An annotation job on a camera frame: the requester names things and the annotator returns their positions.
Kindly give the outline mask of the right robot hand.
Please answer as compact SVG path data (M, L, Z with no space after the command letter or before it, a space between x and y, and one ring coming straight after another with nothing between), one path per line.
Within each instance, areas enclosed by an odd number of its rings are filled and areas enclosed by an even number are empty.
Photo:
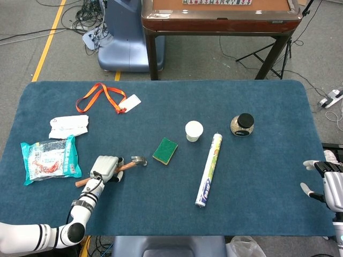
M332 162L307 160L303 162L307 170L317 170L323 180L324 194L311 190L300 183L303 192L310 198L325 203L332 212L342 213L342 166Z

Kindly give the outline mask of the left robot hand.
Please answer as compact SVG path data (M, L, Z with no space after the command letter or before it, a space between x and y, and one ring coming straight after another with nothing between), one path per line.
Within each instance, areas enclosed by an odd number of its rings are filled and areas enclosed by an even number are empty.
M93 178L96 173L102 176L103 182L120 182L123 177L123 171L117 171L124 165L124 158L116 156L99 156L91 168L90 177Z

